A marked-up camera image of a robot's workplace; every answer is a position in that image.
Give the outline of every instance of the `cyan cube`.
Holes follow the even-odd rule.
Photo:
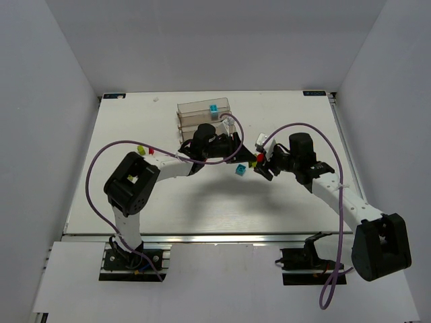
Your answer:
[[[217,104],[212,104],[209,106],[209,112],[211,114],[218,114]]]
[[[236,168],[235,173],[238,174],[239,176],[244,175],[246,170],[246,167],[244,165],[239,164],[238,167]]]

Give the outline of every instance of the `gray wall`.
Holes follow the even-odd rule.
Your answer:
[[[47,0],[96,93],[337,90],[385,0]]]
[[[430,17],[429,1],[388,1],[338,96],[369,200],[407,222],[405,275],[423,322],[431,322]]]
[[[97,111],[43,0],[0,10],[0,321],[27,322]]]

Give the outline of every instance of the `clear plastic box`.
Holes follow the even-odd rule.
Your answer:
[[[210,106],[217,106],[218,113],[210,112]],[[220,135],[218,127],[220,125],[219,115],[229,112],[230,106],[227,98],[218,98],[206,101],[190,102],[178,104],[178,118],[180,119],[179,129],[183,136],[183,141],[193,138],[197,127],[201,123],[210,123],[216,128],[216,133]],[[229,127],[229,133],[235,131],[235,126]]]

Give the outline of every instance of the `white table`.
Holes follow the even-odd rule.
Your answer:
[[[345,182],[354,188],[340,135],[328,97],[305,97],[301,91],[283,92],[172,92],[130,93],[124,99],[104,99],[94,128],[83,173],[69,212],[66,234],[110,234],[112,230],[88,206],[85,175],[91,159],[107,143],[120,139],[143,141],[175,152],[179,147],[178,103],[229,99],[232,113],[245,131],[244,144],[254,151],[259,133],[271,133],[291,122],[308,122],[330,138],[340,154]],[[277,135],[288,145],[295,132],[309,132],[319,160],[336,169],[326,142],[311,129],[294,127]],[[103,186],[112,171],[134,145],[121,145],[102,154],[92,174],[94,203],[109,219],[112,209]],[[205,166],[198,174],[157,183],[141,212],[141,232],[146,234],[270,234],[337,231],[338,216],[304,187],[293,174],[281,174],[272,182],[251,169],[243,177],[237,165]]]
[[[34,312],[72,322],[379,322],[418,320],[402,272],[339,285],[329,309],[321,286],[283,286],[277,246],[177,244],[163,283],[98,281],[102,242],[56,242]]]

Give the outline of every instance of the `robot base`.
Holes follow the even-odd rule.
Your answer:
[[[163,250],[162,249],[144,249],[142,252],[152,259],[155,268],[162,271]],[[162,279],[166,273],[160,273]],[[152,267],[148,265],[145,259],[141,259],[133,267],[130,263],[113,249],[107,249],[102,263],[102,270],[99,274],[99,281],[153,281],[160,282]]]

